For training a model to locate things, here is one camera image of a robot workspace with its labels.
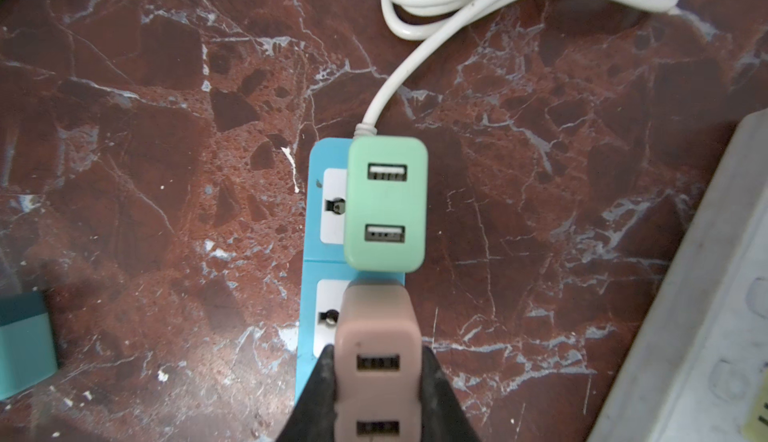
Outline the green plug adapter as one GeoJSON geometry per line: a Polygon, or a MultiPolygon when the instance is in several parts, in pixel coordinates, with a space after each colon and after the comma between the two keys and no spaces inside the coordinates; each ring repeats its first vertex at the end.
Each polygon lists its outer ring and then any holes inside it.
{"type": "Polygon", "coordinates": [[[425,259],[428,161],[415,137],[365,136],[349,148],[344,256],[368,272],[411,273],[425,259]]]}

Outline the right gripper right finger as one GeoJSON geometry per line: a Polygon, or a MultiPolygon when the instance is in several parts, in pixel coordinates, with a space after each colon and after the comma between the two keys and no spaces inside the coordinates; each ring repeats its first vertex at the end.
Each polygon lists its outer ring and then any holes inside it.
{"type": "Polygon", "coordinates": [[[421,441],[479,442],[451,383],[430,347],[422,347],[421,441]]]}

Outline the pink plug adapter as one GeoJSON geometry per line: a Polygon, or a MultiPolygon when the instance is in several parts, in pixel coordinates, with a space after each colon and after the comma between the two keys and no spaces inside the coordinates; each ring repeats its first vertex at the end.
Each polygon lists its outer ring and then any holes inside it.
{"type": "Polygon", "coordinates": [[[334,340],[336,441],[419,441],[422,339],[397,281],[355,281],[334,340]]]}

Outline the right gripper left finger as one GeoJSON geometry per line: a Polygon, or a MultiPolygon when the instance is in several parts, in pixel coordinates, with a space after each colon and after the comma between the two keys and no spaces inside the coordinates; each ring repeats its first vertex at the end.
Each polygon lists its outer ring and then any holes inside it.
{"type": "Polygon", "coordinates": [[[335,396],[334,346],[327,345],[276,442],[333,442],[335,396]]]}

